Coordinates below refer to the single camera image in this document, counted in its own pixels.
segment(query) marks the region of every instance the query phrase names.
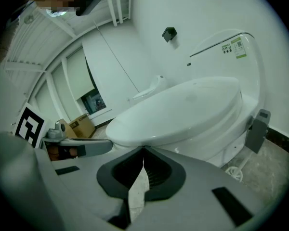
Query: sticker label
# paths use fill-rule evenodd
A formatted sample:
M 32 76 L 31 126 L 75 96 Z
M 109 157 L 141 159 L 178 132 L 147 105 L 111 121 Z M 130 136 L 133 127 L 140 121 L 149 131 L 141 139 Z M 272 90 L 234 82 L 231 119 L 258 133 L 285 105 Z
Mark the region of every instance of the sticker label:
M 232 48 L 235 52 L 236 58 L 241 58 L 246 56 L 246 52 L 240 37 L 236 38 L 235 40 L 231 41 Z
M 231 52 L 231 46 L 230 46 L 230 44 L 222 45 L 222 51 L 223 51 L 224 53 Z

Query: toilet tank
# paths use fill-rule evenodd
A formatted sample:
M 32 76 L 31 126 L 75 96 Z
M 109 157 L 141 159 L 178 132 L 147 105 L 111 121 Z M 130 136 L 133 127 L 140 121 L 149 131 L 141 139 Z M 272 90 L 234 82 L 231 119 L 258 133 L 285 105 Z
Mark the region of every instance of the toilet tank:
M 235 77 L 243 94 L 264 105 L 264 65 L 256 39 L 247 32 L 231 29 L 207 38 L 190 54 L 193 78 Z

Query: toilet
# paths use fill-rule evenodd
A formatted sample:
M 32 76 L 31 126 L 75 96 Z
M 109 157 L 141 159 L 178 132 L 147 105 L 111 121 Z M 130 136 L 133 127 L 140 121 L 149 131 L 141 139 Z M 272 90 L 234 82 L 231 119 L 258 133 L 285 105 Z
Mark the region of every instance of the toilet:
M 214 34 L 190 53 L 192 80 L 118 115 L 106 134 L 117 149 L 149 145 L 222 167 L 242 148 L 265 99 L 256 39 L 237 29 Z
M 168 84 L 166 81 L 166 78 L 164 78 L 164 76 L 162 75 L 156 75 L 154 76 L 150 87 L 140 93 L 138 93 L 137 95 L 135 95 L 132 98 L 132 103 L 133 104 L 137 104 L 149 97 L 152 97 L 153 95 L 166 90 L 168 88 Z

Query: window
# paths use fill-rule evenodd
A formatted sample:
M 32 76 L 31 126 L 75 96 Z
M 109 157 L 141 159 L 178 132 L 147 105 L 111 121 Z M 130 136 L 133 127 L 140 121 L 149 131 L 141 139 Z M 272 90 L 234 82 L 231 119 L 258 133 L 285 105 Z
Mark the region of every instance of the window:
M 94 89 L 82 48 L 67 58 L 67 75 L 74 100 L 80 99 L 83 95 Z
M 91 82 L 92 82 L 92 84 L 94 86 L 94 89 L 89 91 L 85 95 L 83 95 L 81 97 L 81 100 L 82 100 L 83 104 L 85 105 L 88 113 L 90 115 L 92 115 L 95 112 L 106 108 L 106 105 L 105 105 L 104 100 L 103 100 L 103 98 L 102 98 L 100 92 L 98 91 L 98 88 L 97 88 L 97 86 L 96 86 L 96 84 L 94 82 L 94 79 L 93 79 L 91 71 L 89 69 L 87 60 L 86 60 L 86 65 L 87 65 L 89 76 L 90 76 Z

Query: toilet seat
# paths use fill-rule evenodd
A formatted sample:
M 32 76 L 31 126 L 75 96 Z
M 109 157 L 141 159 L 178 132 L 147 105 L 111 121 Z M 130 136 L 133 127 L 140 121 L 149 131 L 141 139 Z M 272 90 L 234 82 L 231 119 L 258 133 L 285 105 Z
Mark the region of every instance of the toilet seat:
M 122 146 L 158 146 L 202 134 L 214 126 L 226 130 L 237 119 L 241 107 L 236 78 L 194 79 L 120 114 L 108 125 L 106 134 Z

